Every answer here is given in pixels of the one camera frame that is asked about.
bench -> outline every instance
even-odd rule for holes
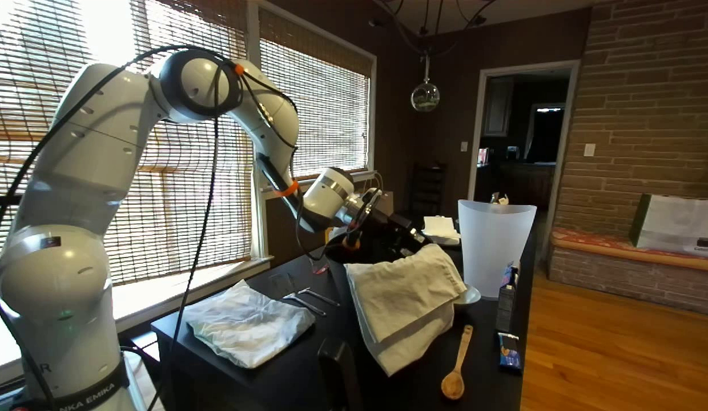
[[[708,259],[702,255],[648,251],[622,237],[554,229],[547,276],[708,313]]]

wooden floor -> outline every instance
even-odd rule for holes
[[[708,315],[534,279],[526,411],[708,411]]]

white cloth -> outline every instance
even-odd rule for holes
[[[417,361],[451,327],[455,300],[466,292],[439,245],[393,263],[350,263],[345,270],[362,343],[388,377]]]
[[[439,245],[459,245],[461,243],[459,231],[455,231],[451,220],[446,214],[424,214],[423,224],[424,224],[423,232]]]
[[[313,323],[313,313],[235,283],[217,296],[188,305],[195,336],[240,367],[259,367],[284,351]]]

table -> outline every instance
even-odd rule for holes
[[[523,354],[534,267],[531,249],[534,245],[529,239],[513,317],[513,331],[521,334]],[[241,370],[214,356],[191,336],[188,324],[181,328],[177,340],[174,340],[177,313],[155,320],[150,327],[160,343],[160,370],[167,385],[161,399],[167,409],[332,409],[326,382],[318,364],[318,350],[325,340],[345,343],[357,364],[358,394],[350,409],[518,409],[521,374],[498,367],[493,331],[496,302],[482,300],[456,309],[455,327],[439,336],[420,361],[385,377],[362,346],[342,265],[326,263],[326,267],[326,275],[316,275],[302,255],[248,279],[251,288],[273,300],[309,286],[342,304],[333,309],[316,302],[326,315],[316,315],[313,328],[256,370]],[[439,385],[455,366],[463,323],[475,324],[471,351],[463,364],[466,394],[459,402],[449,402],[440,394]]]

doorway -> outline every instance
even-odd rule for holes
[[[547,232],[554,222],[578,68],[581,62],[568,60],[480,70],[472,127],[472,152],[480,156],[471,158],[467,198],[483,201],[483,194],[490,189],[503,189],[504,180],[521,180],[527,176],[529,182],[510,184],[506,194],[513,189],[513,204],[526,198],[526,204],[537,204],[538,208],[534,222],[538,267],[546,267],[547,261]],[[538,95],[515,103],[513,85],[521,82],[561,82],[565,93],[561,99]]]

